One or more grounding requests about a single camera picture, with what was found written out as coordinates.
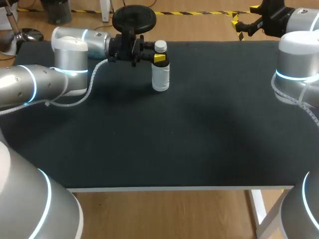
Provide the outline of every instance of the black table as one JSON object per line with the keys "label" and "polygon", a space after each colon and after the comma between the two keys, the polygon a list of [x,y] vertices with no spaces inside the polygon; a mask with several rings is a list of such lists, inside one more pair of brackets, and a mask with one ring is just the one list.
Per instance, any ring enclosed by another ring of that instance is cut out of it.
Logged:
{"label": "black table", "polygon": [[[0,118],[10,146],[67,188],[291,186],[318,166],[319,132],[270,85],[278,42],[171,42],[170,88],[151,65],[108,63],[79,106]],[[89,73],[98,63],[89,60]],[[14,63],[53,66],[50,42]]]}

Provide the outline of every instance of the bottle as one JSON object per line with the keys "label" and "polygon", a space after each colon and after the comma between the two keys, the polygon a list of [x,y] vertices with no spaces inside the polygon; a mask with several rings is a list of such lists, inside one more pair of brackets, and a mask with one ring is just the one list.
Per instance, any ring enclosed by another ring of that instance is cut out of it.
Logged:
{"label": "bottle", "polygon": [[169,88],[169,59],[167,57],[167,44],[163,40],[155,42],[155,52],[166,55],[165,61],[152,64],[152,86],[159,92],[166,91]]}

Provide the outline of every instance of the black disc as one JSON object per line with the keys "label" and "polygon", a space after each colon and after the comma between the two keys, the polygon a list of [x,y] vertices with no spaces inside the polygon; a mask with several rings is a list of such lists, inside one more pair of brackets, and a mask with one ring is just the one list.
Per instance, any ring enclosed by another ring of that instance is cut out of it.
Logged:
{"label": "black disc", "polygon": [[115,11],[113,27],[122,32],[124,26],[134,28],[135,34],[142,34],[153,29],[156,24],[155,12],[142,5],[128,5]]}

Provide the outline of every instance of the white bottle cap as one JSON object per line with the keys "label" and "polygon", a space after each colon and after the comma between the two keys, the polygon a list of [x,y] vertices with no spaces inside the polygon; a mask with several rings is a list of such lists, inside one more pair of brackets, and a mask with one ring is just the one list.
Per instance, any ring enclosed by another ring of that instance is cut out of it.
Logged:
{"label": "white bottle cap", "polygon": [[166,52],[167,50],[167,44],[166,41],[159,40],[155,42],[155,51],[158,53]]}

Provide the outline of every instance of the wooden floor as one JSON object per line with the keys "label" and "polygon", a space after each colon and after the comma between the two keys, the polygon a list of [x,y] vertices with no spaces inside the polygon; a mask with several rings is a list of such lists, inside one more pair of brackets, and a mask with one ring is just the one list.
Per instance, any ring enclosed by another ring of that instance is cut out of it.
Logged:
{"label": "wooden floor", "polygon": [[[28,6],[33,0],[20,0]],[[126,0],[127,4],[150,5],[153,0]],[[158,0],[154,11],[215,11],[249,10],[261,0]],[[318,0],[286,0],[293,7],[319,8]],[[115,9],[122,6],[114,0]],[[99,0],[71,0],[72,9],[100,10]],[[36,2],[33,8],[41,9]],[[252,22],[253,14],[239,16]],[[145,34],[146,40],[166,41],[238,41],[226,15],[161,15],[155,28]],[[21,12],[19,27],[40,30],[50,40],[55,26],[46,22],[43,12]],[[103,25],[100,14],[74,13],[66,26],[94,29]],[[102,28],[112,34],[112,27]],[[277,40],[261,31],[246,40]],[[10,66],[13,60],[0,61],[0,67]],[[280,190],[264,190],[267,211]],[[253,239],[255,226],[249,201],[244,191],[138,192],[138,193],[78,193],[84,212],[82,239]],[[273,238],[281,238],[276,232]]]}

